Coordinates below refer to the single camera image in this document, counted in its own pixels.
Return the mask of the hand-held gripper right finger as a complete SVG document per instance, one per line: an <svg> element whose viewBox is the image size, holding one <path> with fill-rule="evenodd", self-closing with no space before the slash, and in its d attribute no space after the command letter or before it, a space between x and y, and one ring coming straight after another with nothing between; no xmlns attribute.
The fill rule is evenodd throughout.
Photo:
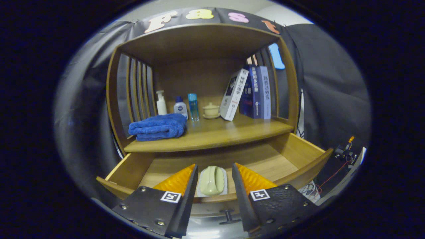
<svg viewBox="0 0 425 239"><path fill-rule="evenodd" d="M319 212L319 207L291 184L275 186L234 163L232 178L243 230L250 238L277 238Z"/></svg>

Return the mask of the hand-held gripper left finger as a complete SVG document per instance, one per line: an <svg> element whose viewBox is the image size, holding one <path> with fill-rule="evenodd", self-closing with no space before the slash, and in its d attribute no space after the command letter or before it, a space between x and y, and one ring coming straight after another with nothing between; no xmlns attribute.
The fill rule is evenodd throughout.
<svg viewBox="0 0 425 239"><path fill-rule="evenodd" d="M140 186L113 212L148 232L163 237L186 235L198 181L192 164L162 182L163 188Z"/></svg>

